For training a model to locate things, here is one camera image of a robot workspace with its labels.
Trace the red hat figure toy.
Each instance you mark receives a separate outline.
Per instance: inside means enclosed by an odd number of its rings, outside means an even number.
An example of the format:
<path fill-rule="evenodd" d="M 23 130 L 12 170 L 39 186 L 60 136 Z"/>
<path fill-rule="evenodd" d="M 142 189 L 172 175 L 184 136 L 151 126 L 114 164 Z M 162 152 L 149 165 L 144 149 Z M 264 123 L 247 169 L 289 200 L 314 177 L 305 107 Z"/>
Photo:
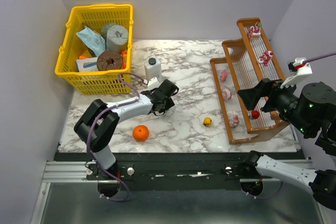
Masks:
<path fill-rule="evenodd" d="M 260 117 L 260 112 L 257 111 L 257 110 L 252 110 L 252 111 L 250 112 L 250 114 L 249 114 L 249 118 L 250 118 L 251 120 L 256 120 L 256 119 L 258 119 L 259 117 Z"/>

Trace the pink white toy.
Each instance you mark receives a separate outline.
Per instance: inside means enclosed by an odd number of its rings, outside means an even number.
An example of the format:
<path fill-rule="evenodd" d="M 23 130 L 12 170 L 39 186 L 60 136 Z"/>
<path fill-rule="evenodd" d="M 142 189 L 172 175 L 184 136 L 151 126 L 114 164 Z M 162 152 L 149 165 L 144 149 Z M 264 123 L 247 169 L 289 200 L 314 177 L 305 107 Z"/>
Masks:
<path fill-rule="evenodd" d="M 229 89 L 223 90 L 223 98 L 225 100 L 230 100 L 232 98 L 232 92 Z"/>

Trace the pink bunny figure toy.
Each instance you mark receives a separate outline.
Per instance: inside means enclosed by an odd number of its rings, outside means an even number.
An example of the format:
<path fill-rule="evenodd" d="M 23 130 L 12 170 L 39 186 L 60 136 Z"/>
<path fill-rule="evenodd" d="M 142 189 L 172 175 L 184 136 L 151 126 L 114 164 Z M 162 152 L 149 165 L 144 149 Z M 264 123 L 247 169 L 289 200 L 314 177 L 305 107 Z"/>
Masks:
<path fill-rule="evenodd" d="M 230 127 L 232 129 L 236 128 L 237 126 L 239 126 L 239 118 L 238 115 L 234 115 L 234 117 L 230 120 Z"/>

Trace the white bottle black cap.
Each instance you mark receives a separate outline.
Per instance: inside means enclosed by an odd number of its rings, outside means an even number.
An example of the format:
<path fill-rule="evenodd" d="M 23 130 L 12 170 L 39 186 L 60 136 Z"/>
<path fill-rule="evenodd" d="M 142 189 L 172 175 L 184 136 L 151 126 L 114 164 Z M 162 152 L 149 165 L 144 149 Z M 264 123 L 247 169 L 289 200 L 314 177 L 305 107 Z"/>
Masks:
<path fill-rule="evenodd" d="M 148 61 L 144 63 L 144 70 L 147 80 L 157 78 L 159 82 L 162 81 L 161 62 L 158 58 L 149 58 Z"/>

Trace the pink round toy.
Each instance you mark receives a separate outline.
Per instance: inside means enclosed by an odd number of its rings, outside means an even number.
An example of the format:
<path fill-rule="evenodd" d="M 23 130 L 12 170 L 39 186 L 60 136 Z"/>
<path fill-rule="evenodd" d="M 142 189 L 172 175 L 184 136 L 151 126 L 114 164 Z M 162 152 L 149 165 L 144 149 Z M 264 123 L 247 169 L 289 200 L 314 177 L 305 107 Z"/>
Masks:
<path fill-rule="evenodd" d="M 221 71 L 220 73 L 220 81 L 225 82 L 228 77 L 228 73 L 226 70 Z"/>

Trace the orange fruit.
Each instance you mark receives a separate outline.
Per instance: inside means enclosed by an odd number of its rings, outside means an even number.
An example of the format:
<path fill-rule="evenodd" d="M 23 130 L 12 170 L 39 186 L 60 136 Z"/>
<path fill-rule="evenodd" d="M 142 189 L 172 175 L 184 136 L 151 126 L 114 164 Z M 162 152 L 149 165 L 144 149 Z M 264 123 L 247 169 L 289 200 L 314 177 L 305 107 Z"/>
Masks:
<path fill-rule="evenodd" d="M 145 125 L 138 125 L 133 129 L 132 136 L 137 142 L 144 142 L 149 138 L 150 131 Z"/>

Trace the pink strawberry bear toy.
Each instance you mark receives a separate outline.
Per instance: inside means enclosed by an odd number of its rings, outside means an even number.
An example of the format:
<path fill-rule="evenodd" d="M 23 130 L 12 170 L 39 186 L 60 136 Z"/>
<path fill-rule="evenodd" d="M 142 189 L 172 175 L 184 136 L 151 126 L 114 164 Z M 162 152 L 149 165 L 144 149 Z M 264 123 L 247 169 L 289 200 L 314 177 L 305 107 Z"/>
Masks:
<path fill-rule="evenodd" d="M 258 63 L 263 66 L 268 66 L 269 62 L 272 60 L 274 53 L 271 50 L 266 50 L 258 58 Z"/>

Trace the yellow duck toy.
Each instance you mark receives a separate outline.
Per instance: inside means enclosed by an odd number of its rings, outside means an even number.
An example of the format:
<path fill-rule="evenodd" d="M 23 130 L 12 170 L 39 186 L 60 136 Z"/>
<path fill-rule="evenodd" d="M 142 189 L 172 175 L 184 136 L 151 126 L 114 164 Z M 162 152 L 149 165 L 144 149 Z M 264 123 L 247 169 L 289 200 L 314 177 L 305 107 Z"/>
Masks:
<path fill-rule="evenodd" d="M 203 125 L 204 125 L 205 127 L 211 127 L 211 126 L 212 126 L 212 119 L 209 118 L 209 117 L 206 117 L 206 118 L 204 119 L 204 121 L 203 121 Z"/>

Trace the red white bear toy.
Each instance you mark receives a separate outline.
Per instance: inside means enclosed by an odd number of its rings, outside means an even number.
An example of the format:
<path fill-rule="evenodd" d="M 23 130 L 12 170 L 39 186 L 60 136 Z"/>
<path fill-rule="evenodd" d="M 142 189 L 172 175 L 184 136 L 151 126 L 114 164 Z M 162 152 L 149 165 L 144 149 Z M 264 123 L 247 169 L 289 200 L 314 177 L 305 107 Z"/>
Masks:
<path fill-rule="evenodd" d="M 248 30 L 248 38 L 249 39 L 258 39 L 261 35 L 262 24 L 260 22 L 256 22 L 254 25 L 250 26 Z"/>

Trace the yellow plastic basket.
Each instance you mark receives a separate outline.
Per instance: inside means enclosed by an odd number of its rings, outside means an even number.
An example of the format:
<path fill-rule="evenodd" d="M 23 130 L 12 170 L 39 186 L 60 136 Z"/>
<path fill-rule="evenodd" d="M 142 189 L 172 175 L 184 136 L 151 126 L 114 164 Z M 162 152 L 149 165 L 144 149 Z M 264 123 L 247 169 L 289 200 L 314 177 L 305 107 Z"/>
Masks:
<path fill-rule="evenodd" d="M 66 23 L 55 74 L 83 95 L 129 93 L 133 6 L 75 6 Z"/>

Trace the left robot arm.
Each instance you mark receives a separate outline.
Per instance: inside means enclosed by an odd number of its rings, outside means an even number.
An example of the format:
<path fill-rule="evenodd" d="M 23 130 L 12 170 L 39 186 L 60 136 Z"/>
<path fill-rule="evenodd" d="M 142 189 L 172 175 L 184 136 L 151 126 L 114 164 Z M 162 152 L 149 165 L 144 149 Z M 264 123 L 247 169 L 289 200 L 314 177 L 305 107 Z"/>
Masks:
<path fill-rule="evenodd" d="M 108 146 L 119 123 L 147 114 L 161 115 L 174 106 L 172 97 L 179 88 L 164 80 L 157 88 L 136 92 L 134 98 L 105 103 L 94 100 L 75 124 L 73 130 L 86 144 L 87 154 L 99 169 L 116 178 L 116 157 Z"/>

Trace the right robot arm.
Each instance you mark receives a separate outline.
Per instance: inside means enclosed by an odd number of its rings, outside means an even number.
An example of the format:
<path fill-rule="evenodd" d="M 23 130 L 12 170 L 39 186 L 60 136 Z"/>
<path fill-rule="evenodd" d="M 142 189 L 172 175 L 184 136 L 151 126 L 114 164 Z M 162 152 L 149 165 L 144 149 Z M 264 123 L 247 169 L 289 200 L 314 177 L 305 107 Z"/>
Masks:
<path fill-rule="evenodd" d="M 282 120 L 299 130 L 303 138 L 316 138 L 316 145 L 335 156 L 335 91 L 323 82 L 306 84 L 299 97 L 296 87 L 282 88 L 282 80 L 262 79 L 255 87 L 237 93 L 245 107 L 252 110 L 266 97 L 263 112 L 277 111 Z M 304 169 L 250 151 L 237 167 L 244 178 L 269 176 L 299 187 L 321 205 L 335 210 L 335 171 Z"/>

